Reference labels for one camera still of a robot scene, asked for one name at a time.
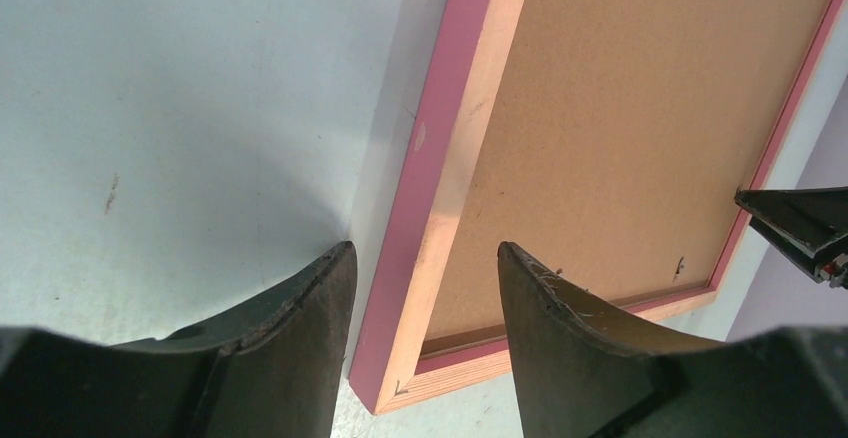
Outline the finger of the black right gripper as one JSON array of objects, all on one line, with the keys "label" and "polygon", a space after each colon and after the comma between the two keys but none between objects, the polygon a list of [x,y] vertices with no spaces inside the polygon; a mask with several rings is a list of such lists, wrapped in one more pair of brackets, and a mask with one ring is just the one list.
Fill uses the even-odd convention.
[{"label": "finger of the black right gripper", "polygon": [[815,283],[847,282],[847,235],[818,251],[810,251],[799,241],[787,238],[762,220],[754,218],[750,227],[756,230],[790,263]]},{"label": "finger of the black right gripper", "polygon": [[804,253],[847,237],[847,187],[739,190],[734,201]]}]

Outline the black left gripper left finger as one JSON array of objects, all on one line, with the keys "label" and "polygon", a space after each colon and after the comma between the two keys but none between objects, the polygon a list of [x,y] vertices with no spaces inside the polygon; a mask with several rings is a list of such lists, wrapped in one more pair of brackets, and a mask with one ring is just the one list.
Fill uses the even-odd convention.
[{"label": "black left gripper left finger", "polygon": [[1,331],[5,437],[327,437],[357,288],[343,241],[164,339]]}]

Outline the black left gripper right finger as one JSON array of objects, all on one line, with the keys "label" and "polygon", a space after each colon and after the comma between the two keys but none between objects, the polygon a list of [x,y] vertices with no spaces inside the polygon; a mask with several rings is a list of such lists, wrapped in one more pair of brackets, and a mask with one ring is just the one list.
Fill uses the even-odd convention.
[{"label": "black left gripper right finger", "polygon": [[783,327],[737,342],[640,318],[513,242],[498,275],[527,437],[843,437],[847,331]]}]

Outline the pink wooden picture frame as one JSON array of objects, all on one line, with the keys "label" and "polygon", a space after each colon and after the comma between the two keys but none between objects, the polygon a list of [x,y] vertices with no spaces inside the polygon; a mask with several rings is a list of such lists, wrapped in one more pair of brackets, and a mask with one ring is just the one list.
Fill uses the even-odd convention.
[{"label": "pink wooden picture frame", "polygon": [[[505,326],[497,341],[442,351],[426,351],[424,338],[523,2],[447,0],[350,372],[352,390],[375,415],[490,380],[511,368]],[[771,164],[761,182],[748,187],[776,182],[777,168],[789,155],[788,133],[804,120],[814,94],[842,70],[835,57],[846,35],[843,0],[813,65],[801,71],[800,83],[791,90]],[[746,228],[748,216],[737,212],[738,237],[708,304],[730,282],[748,276],[743,261],[756,254]]]}]

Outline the brown cardboard backing board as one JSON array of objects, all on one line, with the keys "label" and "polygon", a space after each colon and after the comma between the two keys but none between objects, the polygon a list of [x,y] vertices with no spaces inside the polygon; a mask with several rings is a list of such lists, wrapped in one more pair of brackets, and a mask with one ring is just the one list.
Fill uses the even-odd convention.
[{"label": "brown cardboard backing board", "polygon": [[651,320],[712,302],[842,3],[524,0],[425,350],[503,337],[505,241]]}]

